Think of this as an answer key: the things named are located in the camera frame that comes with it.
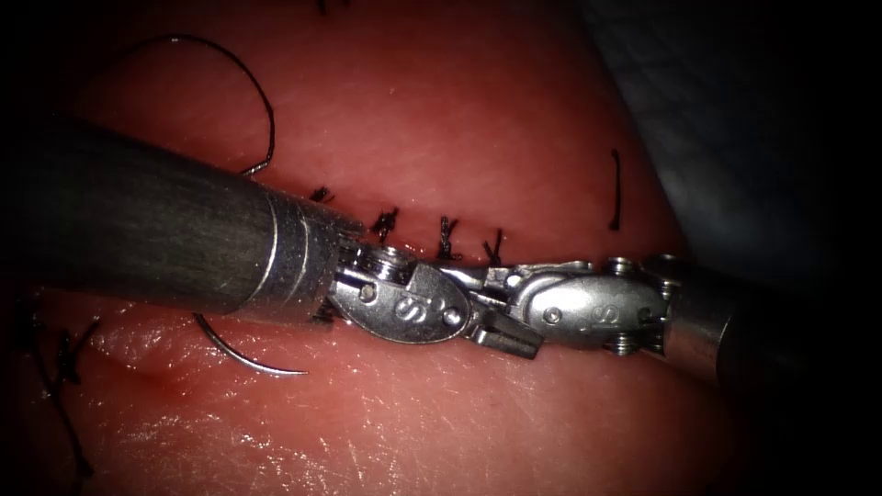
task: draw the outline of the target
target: metal rivet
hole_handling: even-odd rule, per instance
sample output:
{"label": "metal rivet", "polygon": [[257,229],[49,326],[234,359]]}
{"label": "metal rivet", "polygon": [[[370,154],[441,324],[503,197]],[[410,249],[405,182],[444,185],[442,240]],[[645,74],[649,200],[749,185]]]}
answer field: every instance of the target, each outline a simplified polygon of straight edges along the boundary
{"label": "metal rivet", "polygon": [[545,310],[545,314],[543,315],[545,321],[548,323],[558,323],[560,322],[560,318],[563,317],[563,313],[557,307],[551,307]]}
{"label": "metal rivet", "polygon": [[361,291],[358,292],[358,299],[364,301],[365,303],[370,303],[377,297],[377,290],[374,289],[374,285],[365,284],[361,287]]}
{"label": "metal rivet", "polygon": [[459,313],[459,309],[450,307],[441,314],[441,320],[450,327],[457,327],[462,323],[462,314]]}
{"label": "metal rivet", "polygon": [[511,274],[509,277],[505,278],[505,285],[508,287],[517,287],[517,285],[521,284],[521,279],[518,274]]}

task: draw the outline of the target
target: gray instrument shaft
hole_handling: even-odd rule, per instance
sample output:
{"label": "gray instrument shaft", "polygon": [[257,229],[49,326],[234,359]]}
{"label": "gray instrument shaft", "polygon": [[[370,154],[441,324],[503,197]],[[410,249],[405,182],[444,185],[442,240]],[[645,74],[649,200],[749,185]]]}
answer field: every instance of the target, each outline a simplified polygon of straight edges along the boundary
{"label": "gray instrument shaft", "polygon": [[81,121],[17,122],[3,265],[47,285],[251,321],[306,321],[341,236],[306,199]]}

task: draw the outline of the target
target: curved needle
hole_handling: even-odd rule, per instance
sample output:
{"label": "curved needle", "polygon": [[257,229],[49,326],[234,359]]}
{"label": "curved needle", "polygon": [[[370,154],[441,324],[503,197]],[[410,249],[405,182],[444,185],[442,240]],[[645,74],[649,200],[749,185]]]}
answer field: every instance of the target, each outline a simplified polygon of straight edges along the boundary
{"label": "curved needle", "polygon": [[212,343],[214,343],[215,346],[220,348],[223,353],[229,355],[231,358],[235,359],[237,362],[244,366],[249,366],[250,368],[257,370],[258,372],[264,372],[273,376],[305,376],[309,374],[309,372],[307,372],[306,370],[279,368],[257,362],[256,360],[253,360],[243,355],[235,348],[227,344],[227,342],[223,341],[223,339],[221,339],[221,337],[214,332],[214,329],[211,328],[211,325],[209,325],[209,322],[205,320],[205,316],[203,316],[201,313],[194,313],[193,318],[196,319],[196,322],[199,324],[199,328],[202,329],[202,332],[204,332],[205,335],[209,337],[209,339]]}

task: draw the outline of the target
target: shiny metal surface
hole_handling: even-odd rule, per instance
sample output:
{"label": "shiny metal surface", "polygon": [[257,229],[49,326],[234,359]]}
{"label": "shiny metal surface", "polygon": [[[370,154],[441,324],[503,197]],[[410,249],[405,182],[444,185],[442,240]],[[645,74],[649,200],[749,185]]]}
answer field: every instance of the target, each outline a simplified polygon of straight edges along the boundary
{"label": "shiny metal surface", "polygon": [[[611,258],[603,273],[585,261],[440,270],[467,290],[473,303],[496,308],[518,322],[518,331],[523,327],[540,335],[541,343],[628,355],[653,345],[668,307],[655,282],[620,257]],[[514,344],[481,333],[471,337],[524,355]]]}
{"label": "shiny metal surface", "polygon": [[365,245],[337,268],[328,299],[344,318],[396,343],[439,343],[465,332],[462,317],[471,306],[462,290],[434,267],[393,250]]}
{"label": "shiny metal surface", "polygon": [[719,345],[736,307],[732,288],[670,255],[649,257],[641,265],[660,287],[673,289],[661,339],[664,359],[716,384]]}
{"label": "shiny metal surface", "polygon": [[431,344],[462,336],[534,357],[542,336],[506,315],[503,300],[469,290],[480,289],[488,272],[497,275],[483,268],[452,276],[395,248],[347,242],[328,299],[347,321],[396,343]]}
{"label": "shiny metal surface", "polygon": [[252,295],[234,312],[253,321],[307,321],[324,301],[339,263],[341,237],[360,233],[343,214],[268,192],[273,212],[266,269]]}
{"label": "shiny metal surface", "polygon": [[[550,279],[549,275],[534,278],[539,277]],[[591,274],[544,284],[526,302],[512,307],[511,312],[545,336],[548,343],[602,348],[613,341],[616,352],[622,355],[639,348],[637,334],[658,326],[667,307],[667,302],[647,283]],[[548,319],[549,312],[556,319]]]}

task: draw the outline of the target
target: engraved logo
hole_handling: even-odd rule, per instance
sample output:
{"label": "engraved logo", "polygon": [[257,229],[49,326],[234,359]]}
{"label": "engraved logo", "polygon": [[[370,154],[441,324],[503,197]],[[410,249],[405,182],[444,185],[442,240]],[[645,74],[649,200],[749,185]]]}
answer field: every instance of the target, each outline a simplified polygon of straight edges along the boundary
{"label": "engraved logo", "polygon": [[616,305],[601,305],[591,310],[591,318],[597,323],[618,323],[620,317],[621,311]]}
{"label": "engraved logo", "polygon": [[402,321],[422,322],[428,313],[425,304],[417,299],[404,297],[395,305],[395,316]]}

